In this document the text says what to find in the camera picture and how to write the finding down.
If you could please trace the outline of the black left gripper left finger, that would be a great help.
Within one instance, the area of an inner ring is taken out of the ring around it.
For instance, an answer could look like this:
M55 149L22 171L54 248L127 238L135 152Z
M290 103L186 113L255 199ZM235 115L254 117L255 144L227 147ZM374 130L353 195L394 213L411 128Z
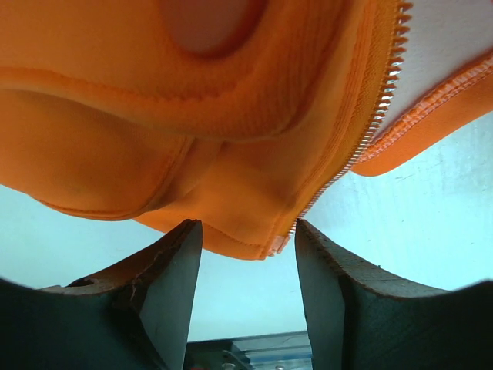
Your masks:
M70 285L1 282L3 369L181 369L203 244L185 220Z

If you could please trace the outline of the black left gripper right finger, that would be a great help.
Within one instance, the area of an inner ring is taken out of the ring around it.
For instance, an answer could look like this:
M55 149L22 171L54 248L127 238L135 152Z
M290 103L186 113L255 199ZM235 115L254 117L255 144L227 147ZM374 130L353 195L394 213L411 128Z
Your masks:
M490 369L492 283L446 291L392 274L305 220L295 251L315 369Z

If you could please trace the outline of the orange zip jacket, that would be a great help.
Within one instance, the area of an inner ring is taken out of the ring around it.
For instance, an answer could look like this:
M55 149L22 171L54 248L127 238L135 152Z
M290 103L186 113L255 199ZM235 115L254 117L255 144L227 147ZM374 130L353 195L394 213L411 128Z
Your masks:
M3 1L1 183L262 260L492 110L490 1Z

